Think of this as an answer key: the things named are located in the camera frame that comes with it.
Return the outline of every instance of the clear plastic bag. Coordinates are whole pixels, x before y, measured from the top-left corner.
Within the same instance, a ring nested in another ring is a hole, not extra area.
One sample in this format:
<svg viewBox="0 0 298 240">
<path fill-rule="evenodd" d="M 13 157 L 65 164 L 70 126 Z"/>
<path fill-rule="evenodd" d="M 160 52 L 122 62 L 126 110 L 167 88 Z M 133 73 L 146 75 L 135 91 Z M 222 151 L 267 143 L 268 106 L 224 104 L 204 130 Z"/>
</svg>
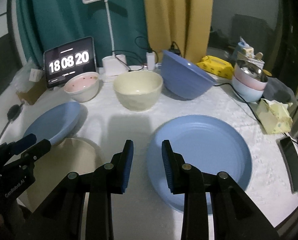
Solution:
<svg viewBox="0 0 298 240">
<path fill-rule="evenodd" d="M 36 64 L 29 58 L 28 62 L 15 74 L 11 85 L 13 85 L 18 92 L 27 93 L 33 88 L 35 82 L 29 81 L 31 69 L 38 69 Z"/>
</svg>

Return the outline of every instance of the digital clock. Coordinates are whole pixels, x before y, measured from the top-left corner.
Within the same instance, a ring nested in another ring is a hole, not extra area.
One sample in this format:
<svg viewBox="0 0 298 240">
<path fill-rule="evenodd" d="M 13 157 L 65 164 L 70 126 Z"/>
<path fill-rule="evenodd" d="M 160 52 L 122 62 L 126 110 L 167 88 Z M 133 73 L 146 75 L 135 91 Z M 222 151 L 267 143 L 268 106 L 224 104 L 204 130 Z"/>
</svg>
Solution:
<svg viewBox="0 0 298 240">
<path fill-rule="evenodd" d="M 79 74 L 96 71 L 92 37 L 49 49 L 43 58 L 48 88 L 64 84 Z"/>
</svg>

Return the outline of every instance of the beige plate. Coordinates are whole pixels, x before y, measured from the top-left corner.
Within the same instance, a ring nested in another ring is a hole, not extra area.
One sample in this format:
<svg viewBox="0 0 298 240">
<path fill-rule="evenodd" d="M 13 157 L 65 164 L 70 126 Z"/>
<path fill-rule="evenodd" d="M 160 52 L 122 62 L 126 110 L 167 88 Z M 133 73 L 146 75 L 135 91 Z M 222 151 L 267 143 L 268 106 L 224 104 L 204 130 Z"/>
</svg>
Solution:
<svg viewBox="0 0 298 240">
<path fill-rule="evenodd" d="M 85 174 L 101 165 L 99 149 L 80 139 L 66 138 L 35 162 L 36 181 L 27 189 L 27 199 L 24 194 L 20 200 L 33 212 L 69 172 Z"/>
</svg>

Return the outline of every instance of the curtain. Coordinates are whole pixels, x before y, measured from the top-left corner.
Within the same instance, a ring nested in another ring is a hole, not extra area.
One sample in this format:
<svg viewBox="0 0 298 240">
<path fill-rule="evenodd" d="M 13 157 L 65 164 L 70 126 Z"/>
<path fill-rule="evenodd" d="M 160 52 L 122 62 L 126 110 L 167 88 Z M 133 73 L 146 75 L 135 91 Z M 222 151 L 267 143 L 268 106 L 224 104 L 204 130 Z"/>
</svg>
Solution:
<svg viewBox="0 0 298 240">
<path fill-rule="evenodd" d="M 144 0 L 150 46 L 159 52 L 172 41 L 196 63 L 206 55 L 213 0 Z"/>
<path fill-rule="evenodd" d="M 17 0 L 19 32 L 26 58 L 43 65 L 43 52 L 86 36 L 94 38 L 98 66 L 111 55 L 110 34 L 104 1 L 83 4 L 81 0 Z M 109 0 L 115 49 L 137 53 L 146 51 L 134 39 L 147 39 L 143 0 Z M 139 62 L 128 58 L 130 65 Z"/>
</svg>

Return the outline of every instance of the teal curtain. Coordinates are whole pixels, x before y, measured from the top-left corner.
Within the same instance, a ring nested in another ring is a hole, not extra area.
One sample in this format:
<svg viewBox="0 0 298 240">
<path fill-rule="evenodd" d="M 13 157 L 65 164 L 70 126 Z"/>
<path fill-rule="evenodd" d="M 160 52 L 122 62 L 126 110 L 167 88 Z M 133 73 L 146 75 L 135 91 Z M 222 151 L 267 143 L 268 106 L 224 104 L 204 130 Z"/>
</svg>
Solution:
<svg viewBox="0 0 298 240">
<path fill-rule="evenodd" d="M 145 59 L 146 51 L 134 43 L 137 36 L 147 39 L 143 0 L 109 0 L 109 9 L 115 49 L 132 51 Z M 102 66 L 103 57 L 112 54 L 104 1 L 17 0 L 17 16 L 26 58 L 32 57 L 41 66 L 44 51 L 86 36 L 94 38 L 98 66 Z M 132 58 L 127 60 L 139 64 Z"/>
</svg>

